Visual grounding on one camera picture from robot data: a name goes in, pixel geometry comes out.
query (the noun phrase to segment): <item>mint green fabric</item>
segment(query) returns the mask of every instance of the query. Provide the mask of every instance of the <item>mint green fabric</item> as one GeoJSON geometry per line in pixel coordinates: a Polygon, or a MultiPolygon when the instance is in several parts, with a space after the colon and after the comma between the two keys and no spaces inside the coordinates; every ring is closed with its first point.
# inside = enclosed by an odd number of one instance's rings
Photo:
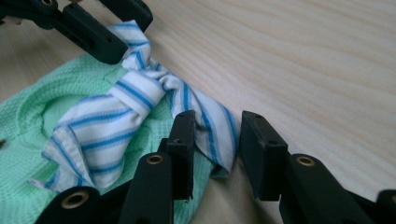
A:
{"type": "MultiPolygon", "coordinates": [[[[81,98],[106,92],[126,74],[120,64],[99,63],[82,56],[0,105],[0,223],[34,223],[55,193],[27,180],[48,179],[56,165],[41,158],[41,150],[59,118],[81,98]]],[[[173,124],[166,99],[151,111],[125,152],[120,179],[105,193],[131,179],[139,158],[157,151],[173,124]]],[[[198,150],[194,155],[193,200],[175,203],[175,223],[187,223],[201,201],[214,165],[198,150]]]]}

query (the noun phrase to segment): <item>garment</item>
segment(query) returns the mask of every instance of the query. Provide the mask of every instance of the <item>garment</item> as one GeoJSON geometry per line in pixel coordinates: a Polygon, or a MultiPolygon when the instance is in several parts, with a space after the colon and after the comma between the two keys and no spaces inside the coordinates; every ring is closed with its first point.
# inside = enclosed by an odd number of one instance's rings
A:
{"type": "MultiPolygon", "coordinates": [[[[40,151],[52,135],[52,129],[57,126],[58,120],[73,105],[85,96],[106,94],[108,90],[111,92],[111,88],[117,85],[122,77],[127,77],[125,76],[127,74],[140,73],[142,70],[146,70],[146,74],[149,75],[162,74],[159,77],[151,77],[158,78],[157,80],[161,80],[161,77],[178,78],[150,59],[149,42],[147,39],[141,41],[143,36],[141,32],[134,29],[132,35],[123,34],[128,30],[125,29],[127,26],[124,23],[118,26],[118,30],[113,30],[118,36],[127,36],[125,41],[132,47],[131,54],[122,62],[122,66],[121,64],[102,64],[90,56],[83,56],[43,77],[31,88],[0,105],[2,116],[0,138],[7,140],[0,150],[0,170],[2,171],[0,178],[5,182],[0,186],[0,206],[6,208],[0,210],[0,221],[31,223],[54,197],[53,192],[29,186],[26,180],[29,178],[49,179],[58,169],[54,163],[42,160],[40,151]]],[[[171,84],[168,82],[170,86],[163,87],[165,91],[169,88],[167,99],[162,98],[152,108],[132,141],[125,148],[124,164],[127,165],[124,166],[120,177],[102,192],[113,189],[130,179],[138,159],[146,153],[157,150],[161,138],[169,134],[173,123],[172,116],[191,108],[193,94],[183,93],[202,94],[199,91],[172,91],[174,89],[171,84]]],[[[233,146],[231,147],[231,162],[221,165],[230,170],[237,146],[239,125],[234,122],[231,114],[227,116],[230,116],[227,118],[233,121],[228,122],[227,125],[232,124],[235,127],[233,133],[229,133],[234,139],[231,142],[233,146]]],[[[209,143],[208,148],[211,148],[214,141],[212,139],[212,142],[207,141],[207,143],[209,143]]],[[[176,223],[185,223],[190,220],[201,199],[209,174],[216,165],[216,160],[213,160],[215,158],[211,158],[211,154],[207,152],[204,151],[206,157],[199,151],[194,155],[194,200],[189,203],[176,203],[176,223]]]]}

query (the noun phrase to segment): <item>table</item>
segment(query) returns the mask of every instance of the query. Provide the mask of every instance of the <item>table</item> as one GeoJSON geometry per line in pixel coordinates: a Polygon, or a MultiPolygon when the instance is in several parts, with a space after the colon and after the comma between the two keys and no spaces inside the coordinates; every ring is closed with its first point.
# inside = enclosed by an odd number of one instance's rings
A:
{"type": "MultiPolygon", "coordinates": [[[[395,1],[153,1],[153,57],[222,102],[266,117],[291,153],[370,200],[396,187],[395,1]]],[[[104,25],[119,20],[81,3],[104,25]]],[[[84,52],[30,21],[0,26],[0,102],[84,52]]],[[[279,223],[242,162],[210,180],[191,223],[279,223]]]]}

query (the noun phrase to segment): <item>striped cloth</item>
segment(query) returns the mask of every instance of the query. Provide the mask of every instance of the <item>striped cloth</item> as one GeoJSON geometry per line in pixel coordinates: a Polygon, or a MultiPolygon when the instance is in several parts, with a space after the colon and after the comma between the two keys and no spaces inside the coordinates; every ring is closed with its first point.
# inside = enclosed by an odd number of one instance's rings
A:
{"type": "Polygon", "coordinates": [[[42,152],[59,167],[50,180],[30,183],[57,192],[109,187],[122,172],[128,143],[163,97],[173,117],[195,111],[196,146],[220,167],[213,175],[226,176],[238,146],[240,125],[234,116],[150,58],[149,41],[134,21],[110,30],[130,47],[122,61],[128,73],[106,94],[87,97],[63,115],[42,152]]]}

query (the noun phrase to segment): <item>teal fabric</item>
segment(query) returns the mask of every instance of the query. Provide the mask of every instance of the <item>teal fabric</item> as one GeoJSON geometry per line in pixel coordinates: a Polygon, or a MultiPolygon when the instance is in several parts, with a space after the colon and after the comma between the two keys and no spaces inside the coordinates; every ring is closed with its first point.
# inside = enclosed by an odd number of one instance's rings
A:
{"type": "MultiPolygon", "coordinates": [[[[56,165],[41,158],[41,150],[59,118],[81,98],[104,93],[126,74],[120,64],[82,56],[0,105],[0,223],[34,223],[55,193],[35,188],[27,180],[48,179],[56,165]]],[[[120,179],[105,193],[131,179],[139,158],[157,151],[173,124],[166,99],[151,111],[125,152],[120,179]]],[[[201,201],[214,165],[198,150],[194,155],[193,200],[175,203],[175,223],[187,223],[201,201]]]]}

